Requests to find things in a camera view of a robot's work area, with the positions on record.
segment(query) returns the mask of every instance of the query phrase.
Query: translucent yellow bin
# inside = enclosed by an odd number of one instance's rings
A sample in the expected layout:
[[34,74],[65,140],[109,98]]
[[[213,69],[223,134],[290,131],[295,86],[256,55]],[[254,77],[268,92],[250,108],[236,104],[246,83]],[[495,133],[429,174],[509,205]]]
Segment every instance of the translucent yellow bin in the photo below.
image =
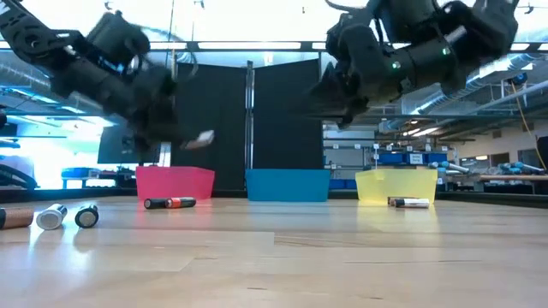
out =
[[387,205],[388,197],[427,198],[433,204],[437,183],[435,169],[375,169],[356,174],[363,205]]

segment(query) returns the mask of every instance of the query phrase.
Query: pink bin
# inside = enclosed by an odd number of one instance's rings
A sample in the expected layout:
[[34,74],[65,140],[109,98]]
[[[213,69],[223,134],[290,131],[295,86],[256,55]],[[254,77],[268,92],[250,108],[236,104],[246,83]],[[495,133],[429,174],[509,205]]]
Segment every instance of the pink bin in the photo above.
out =
[[137,167],[137,195],[146,198],[211,198],[215,172],[197,167]]

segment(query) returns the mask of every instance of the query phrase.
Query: orange battery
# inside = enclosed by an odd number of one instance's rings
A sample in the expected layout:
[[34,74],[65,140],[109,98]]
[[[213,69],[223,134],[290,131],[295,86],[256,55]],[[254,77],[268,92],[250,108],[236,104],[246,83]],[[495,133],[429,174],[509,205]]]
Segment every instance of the orange battery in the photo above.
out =
[[184,198],[169,198],[166,207],[168,209],[181,209],[187,207],[194,207],[196,205],[196,199],[190,197]]

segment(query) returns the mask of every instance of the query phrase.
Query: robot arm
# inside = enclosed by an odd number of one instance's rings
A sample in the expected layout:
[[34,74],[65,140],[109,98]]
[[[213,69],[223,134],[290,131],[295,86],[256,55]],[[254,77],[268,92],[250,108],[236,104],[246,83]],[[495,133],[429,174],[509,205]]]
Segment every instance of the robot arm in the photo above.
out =
[[[365,8],[345,10],[327,33],[330,64],[312,95],[316,115],[334,115],[339,127],[371,104],[385,104],[420,88],[440,83],[445,93],[462,89],[470,73],[508,54],[515,34],[519,0],[460,1],[442,8],[436,0],[370,0]],[[375,21],[378,38],[370,23]],[[395,48],[384,40],[407,43]]]
[[[79,92],[128,120],[142,151],[154,142],[185,146],[192,139],[175,117],[171,72],[146,59],[150,41],[121,13],[104,14],[84,37],[48,28],[20,0],[2,0],[0,33],[22,61],[50,78],[52,92],[65,98]],[[132,69],[135,58],[139,65]]]

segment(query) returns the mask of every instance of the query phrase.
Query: wooden table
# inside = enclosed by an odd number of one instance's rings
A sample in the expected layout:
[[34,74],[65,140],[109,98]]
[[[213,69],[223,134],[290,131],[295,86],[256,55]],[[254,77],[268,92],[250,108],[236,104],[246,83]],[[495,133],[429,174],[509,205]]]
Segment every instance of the wooden table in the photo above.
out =
[[[74,209],[86,202],[100,222],[79,230]],[[548,291],[546,210],[64,203],[62,229],[0,231],[2,307],[514,308],[544,307]]]

